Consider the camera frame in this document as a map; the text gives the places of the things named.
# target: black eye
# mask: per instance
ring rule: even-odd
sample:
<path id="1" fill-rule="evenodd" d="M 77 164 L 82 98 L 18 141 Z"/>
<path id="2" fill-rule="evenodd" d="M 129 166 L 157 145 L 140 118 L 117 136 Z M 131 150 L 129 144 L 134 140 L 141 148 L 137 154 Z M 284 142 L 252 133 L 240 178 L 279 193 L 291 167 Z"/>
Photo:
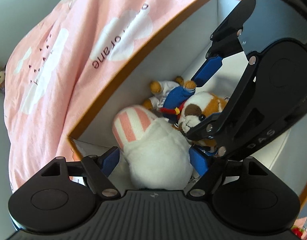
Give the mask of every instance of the black eye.
<path id="1" fill-rule="evenodd" d="M 202 114 L 201 116 L 199 116 L 199 121 L 203 121 L 206 119 L 206 116 L 204 114 Z"/>

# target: plush dog's paw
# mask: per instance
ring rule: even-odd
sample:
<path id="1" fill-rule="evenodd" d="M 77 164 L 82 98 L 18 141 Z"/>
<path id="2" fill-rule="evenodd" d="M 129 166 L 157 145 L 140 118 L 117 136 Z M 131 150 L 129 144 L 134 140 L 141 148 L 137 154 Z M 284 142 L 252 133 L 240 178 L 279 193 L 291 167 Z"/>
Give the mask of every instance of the plush dog's paw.
<path id="1" fill-rule="evenodd" d="M 197 87 L 196 83 L 192 80 L 188 80 L 183 85 L 187 89 L 195 89 Z"/>
<path id="2" fill-rule="evenodd" d="M 161 85 L 159 84 L 158 81 L 152 81 L 152 82 L 150 83 L 150 91 L 151 91 L 151 93 L 153 93 L 154 95 L 161 92 Z"/>
<path id="3" fill-rule="evenodd" d="M 175 78 L 175 82 L 177 82 L 180 86 L 183 86 L 184 84 L 184 80 L 180 76 Z"/>
<path id="4" fill-rule="evenodd" d="M 149 111 L 152 111 L 152 109 L 154 108 L 153 105 L 152 105 L 152 103 L 151 103 L 151 101 L 150 101 L 150 99 L 146 99 L 146 100 L 142 103 L 142 106 L 143 106 L 144 108 L 146 108 L 147 110 L 149 110 Z"/>

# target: pink blanket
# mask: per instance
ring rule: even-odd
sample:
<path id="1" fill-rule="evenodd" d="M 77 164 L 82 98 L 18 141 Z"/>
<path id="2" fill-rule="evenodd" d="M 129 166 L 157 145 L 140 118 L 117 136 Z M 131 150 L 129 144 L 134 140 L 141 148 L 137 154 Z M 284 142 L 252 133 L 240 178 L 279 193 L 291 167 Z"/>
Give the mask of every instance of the pink blanket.
<path id="1" fill-rule="evenodd" d="M 17 45 L 6 71 L 13 191 L 56 156 L 126 61 L 195 0 L 62 0 Z"/>

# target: yellow knot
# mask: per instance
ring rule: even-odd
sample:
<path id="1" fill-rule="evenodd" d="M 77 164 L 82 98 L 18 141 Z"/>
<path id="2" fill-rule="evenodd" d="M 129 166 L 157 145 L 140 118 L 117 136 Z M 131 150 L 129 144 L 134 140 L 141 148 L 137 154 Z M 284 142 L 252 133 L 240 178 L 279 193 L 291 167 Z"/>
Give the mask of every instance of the yellow knot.
<path id="1" fill-rule="evenodd" d="M 175 115 L 180 114 L 180 109 L 178 107 L 175 108 Z"/>

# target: red object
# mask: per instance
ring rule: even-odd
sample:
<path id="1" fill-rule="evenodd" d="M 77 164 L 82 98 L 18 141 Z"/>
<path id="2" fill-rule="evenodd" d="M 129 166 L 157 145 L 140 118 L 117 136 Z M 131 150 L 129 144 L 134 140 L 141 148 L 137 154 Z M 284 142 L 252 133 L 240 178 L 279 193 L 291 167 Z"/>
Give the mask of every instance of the red object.
<path id="1" fill-rule="evenodd" d="M 177 115 L 175 109 L 168 109 L 168 108 L 164 108 L 164 107 L 160 108 L 160 112 L 163 113 L 163 114 L 174 114 L 174 115 L 177 115 L 177 118 L 179 120 L 180 114 L 181 114 L 181 111 L 183 109 L 183 106 L 184 106 L 185 102 L 186 101 L 182 102 L 182 104 L 178 107 L 179 111 L 180 111 L 180 113 L 178 115 Z"/>
<path id="2" fill-rule="evenodd" d="M 298 228 L 298 227 L 293 227 L 293 228 L 291 229 L 291 231 L 292 231 L 296 236 L 298 236 L 299 238 L 301 238 L 301 236 L 303 235 L 303 232 L 302 232 L 301 229 Z"/>

